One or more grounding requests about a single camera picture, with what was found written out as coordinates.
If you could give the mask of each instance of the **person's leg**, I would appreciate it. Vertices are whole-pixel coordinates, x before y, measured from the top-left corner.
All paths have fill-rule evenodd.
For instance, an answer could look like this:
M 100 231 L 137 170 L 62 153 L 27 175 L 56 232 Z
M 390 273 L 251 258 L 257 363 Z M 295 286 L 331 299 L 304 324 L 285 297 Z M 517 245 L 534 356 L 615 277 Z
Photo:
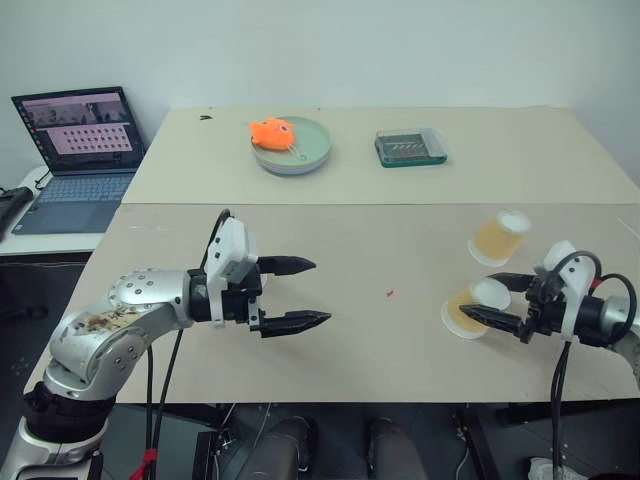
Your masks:
M 375 420 L 370 435 L 369 465 L 374 478 L 428 480 L 413 442 L 391 420 Z
M 302 417 L 283 420 L 253 449 L 238 480 L 295 480 L 308 458 L 310 426 Z

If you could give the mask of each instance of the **screen display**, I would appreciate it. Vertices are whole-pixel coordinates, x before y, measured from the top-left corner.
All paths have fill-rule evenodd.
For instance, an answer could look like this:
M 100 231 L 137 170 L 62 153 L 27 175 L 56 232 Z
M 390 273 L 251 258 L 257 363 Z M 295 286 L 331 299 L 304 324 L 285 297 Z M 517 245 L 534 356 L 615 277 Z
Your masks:
M 135 170 L 144 147 L 121 89 L 13 97 L 54 173 Z

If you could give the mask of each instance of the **floor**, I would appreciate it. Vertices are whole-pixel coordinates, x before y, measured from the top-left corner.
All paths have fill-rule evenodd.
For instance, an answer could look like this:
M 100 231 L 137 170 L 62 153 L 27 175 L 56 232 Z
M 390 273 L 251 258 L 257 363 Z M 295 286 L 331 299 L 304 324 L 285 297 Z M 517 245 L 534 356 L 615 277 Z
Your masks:
M 9 301 L 42 303 L 49 315 L 41 320 L 13 320 L 0 324 L 0 459 L 4 458 L 20 415 L 21 392 L 52 329 L 58 322 L 81 265 L 4 266 L 0 281 L 10 285 L 0 289 L 0 305 Z M 448 404 L 248 404 L 237 405 L 229 427 L 234 440 L 220 457 L 221 478 L 236 478 L 256 435 L 265 422 L 265 431 L 278 420 L 292 415 L 312 417 L 319 428 L 315 467 L 311 479 L 366 478 L 364 460 L 366 425 L 371 418 L 392 418 L 413 440 L 431 480 L 454 479 L 456 466 L 466 445 L 451 419 L 455 405 Z M 550 422 L 503 427 L 495 411 L 504 405 L 472 405 L 478 412 L 503 479 L 524 479 L 525 459 L 549 456 Z M 106 458 L 105 480 L 129 477 L 138 466 L 144 444 L 144 410 L 118 405 L 110 417 L 103 442 Z M 219 422 L 219 417 L 203 418 L 203 423 L 168 416 L 162 429 L 159 479 L 191 476 L 198 432 Z M 586 475 L 603 472 L 638 472 L 640 451 L 640 404 L 626 405 L 568 416 L 563 419 L 566 463 Z M 468 460 L 459 480 L 477 476 Z

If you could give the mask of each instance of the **table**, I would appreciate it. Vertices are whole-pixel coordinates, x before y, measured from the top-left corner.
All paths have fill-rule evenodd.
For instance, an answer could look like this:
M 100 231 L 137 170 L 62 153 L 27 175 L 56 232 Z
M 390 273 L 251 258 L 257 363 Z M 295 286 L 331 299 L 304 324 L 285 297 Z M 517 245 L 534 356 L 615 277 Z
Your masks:
M 201 115 L 210 120 L 200 120 Z M 257 167 L 248 124 L 274 115 L 322 123 L 329 161 L 297 178 Z M 450 160 L 381 168 L 376 131 L 431 126 Z M 173 108 L 123 203 L 465 204 L 638 203 L 638 188 L 575 116 L 546 107 Z
M 37 167 L 27 174 L 19 187 L 29 187 L 33 191 L 34 200 L 40 192 L 35 189 L 35 180 L 41 178 L 47 167 Z M 51 179 L 49 175 L 43 182 L 43 186 Z M 16 255 L 38 255 L 38 254 L 59 254 L 59 253 L 79 253 L 92 252 L 95 250 L 104 234 L 102 233 L 63 233 L 49 235 L 14 235 L 11 233 L 13 227 L 20 221 L 25 212 L 31 207 L 33 202 L 29 202 L 22 207 L 15 219 L 9 225 L 7 232 L 0 240 L 0 257 Z
M 547 401 L 561 350 L 557 335 L 531 344 L 489 331 L 479 340 L 452 335 L 442 303 L 470 281 L 497 271 L 530 272 L 552 243 L 569 239 L 596 252 L 605 272 L 638 285 L 637 205 L 524 204 L 533 230 L 501 269 L 478 264 L 466 241 L 505 205 L 234 205 L 265 255 L 301 255 L 318 268 L 267 282 L 272 315 L 312 308 L 333 313 L 299 336 L 261 340 L 245 325 L 185 331 L 170 402 L 533 402 Z M 67 311 L 94 301 L 137 267 L 198 265 L 219 206 L 123 205 L 98 246 Z M 512 311 L 523 313 L 514 296 Z M 154 344 L 158 398 L 173 334 Z M 42 377 L 45 353 L 30 388 Z M 144 402 L 146 362 L 118 396 Z M 637 397 L 619 356 L 572 348 L 564 399 Z

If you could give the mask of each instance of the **orange plush toy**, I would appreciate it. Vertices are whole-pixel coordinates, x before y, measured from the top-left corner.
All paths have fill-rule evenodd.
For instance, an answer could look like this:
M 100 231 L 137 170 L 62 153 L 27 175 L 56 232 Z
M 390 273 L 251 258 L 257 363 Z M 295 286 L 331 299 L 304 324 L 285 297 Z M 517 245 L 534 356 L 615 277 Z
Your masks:
M 293 125 L 279 118 L 249 124 L 251 143 L 267 150 L 290 150 L 295 142 Z

